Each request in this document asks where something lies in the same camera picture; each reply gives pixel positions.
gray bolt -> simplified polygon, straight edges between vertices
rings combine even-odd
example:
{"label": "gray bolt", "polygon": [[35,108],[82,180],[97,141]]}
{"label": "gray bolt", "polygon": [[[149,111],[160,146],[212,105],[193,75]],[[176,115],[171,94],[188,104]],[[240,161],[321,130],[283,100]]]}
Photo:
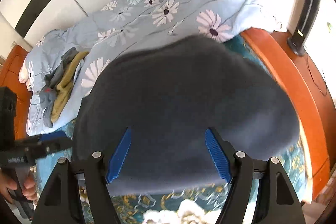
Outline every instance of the gray bolt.
{"label": "gray bolt", "polygon": [[244,158],[244,157],[245,157],[245,153],[244,153],[243,151],[237,151],[237,152],[236,152],[236,156],[237,156],[238,158]]}
{"label": "gray bolt", "polygon": [[64,164],[64,163],[66,162],[66,160],[67,160],[66,157],[60,157],[60,158],[57,160],[57,162],[58,162],[59,164]]}
{"label": "gray bolt", "polygon": [[92,157],[94,157],[95,159],[100,158],[101,157],[101,152],[100,151],[93,152]]}
{"label": "gray bolt", "polygon": [[276,157],[272,157],[271,158],[271,162],[274,163],[274,164],[278,164],[279,163],[279,159],[276,158]]}

orange bed frame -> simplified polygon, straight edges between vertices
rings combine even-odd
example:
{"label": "orange bed frame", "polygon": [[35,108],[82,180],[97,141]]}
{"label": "orange bed frame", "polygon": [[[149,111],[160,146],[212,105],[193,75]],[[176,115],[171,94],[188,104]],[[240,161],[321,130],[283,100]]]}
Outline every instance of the orange bed frame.
{"label": "orange bed frame", "polygon": [[[274,79],[287,92],[302,125],[301,139],[305,147],[310,199],[314,199],[329,180],[330,164],[323,125],[314,98],[300,72],[280,45],[266,31],[251,28],[241,36],[264,62]],[[18,74],[27,55],[16,45],[0,72],[0,85],[17,94],[15,117],[16,139],[26,137],[26,120],[31,92],[18,81]]]}

